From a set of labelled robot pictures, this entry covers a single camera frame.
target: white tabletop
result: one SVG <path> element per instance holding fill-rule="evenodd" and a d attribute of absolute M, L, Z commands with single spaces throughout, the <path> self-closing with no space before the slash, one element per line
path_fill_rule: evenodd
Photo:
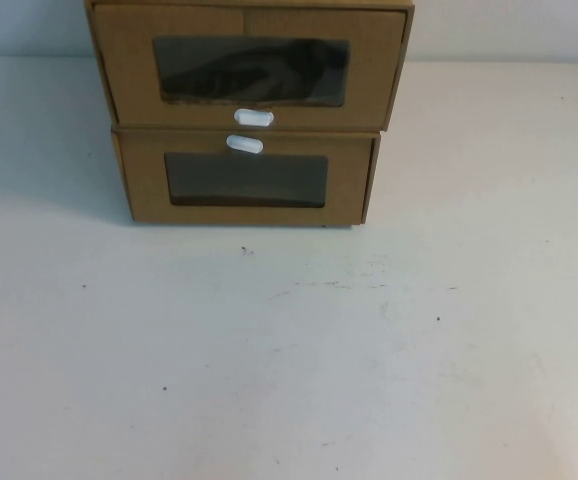
<path fill-rule="evenodd" d="M 578 479 L 578 66 L 408 64 L 364 227 L 173 228 L 0 58 L 9 479 Z"/>

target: stacked boxes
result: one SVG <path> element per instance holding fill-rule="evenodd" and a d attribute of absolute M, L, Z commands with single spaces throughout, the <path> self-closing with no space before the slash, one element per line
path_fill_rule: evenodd
<path fill-rule="evenodd" d="M 86 0 L 136 221 L 365 222 L 411 0 Z"/>

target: drawer pull tab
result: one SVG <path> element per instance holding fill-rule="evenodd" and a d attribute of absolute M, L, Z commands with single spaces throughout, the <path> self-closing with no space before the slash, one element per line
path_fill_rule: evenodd
<path fill-rule="evenodd" d="M 262 153 L 264 145 L 260 140 L 255 138 L 241 137 L 239 135 L 230 135 L 227 137 L 227 145 L 233 150 L 253 154 Z"/>
<path fill-rule="evenodd" d="M 245 127 L 269 127 L 274 121 L 274 115 L 271 112 L 258 112 L 241 108 L 234 115 L 236 122 Z"/>

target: window cutout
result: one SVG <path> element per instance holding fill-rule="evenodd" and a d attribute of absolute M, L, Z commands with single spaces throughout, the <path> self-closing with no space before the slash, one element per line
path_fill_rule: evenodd
<path fill-rule="evenodd" d="M 175 103 L 341 107 L 346 40 L 159 36 L 160 88 Z"/>
<path fill-rule="evenodd" d="M 323 208 L 329 160 L 323 156 L 166 153 L 177 206 Z"/>

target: white wall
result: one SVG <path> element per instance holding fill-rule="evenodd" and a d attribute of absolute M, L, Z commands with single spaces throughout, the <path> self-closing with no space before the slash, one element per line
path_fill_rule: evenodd
<path fill-rule="evenodd" d="M 0 54 L 90 54 L 82 0 L 0 0 Z M 578 0 L 418 0 L 411 56 L 578 62 Z"/>

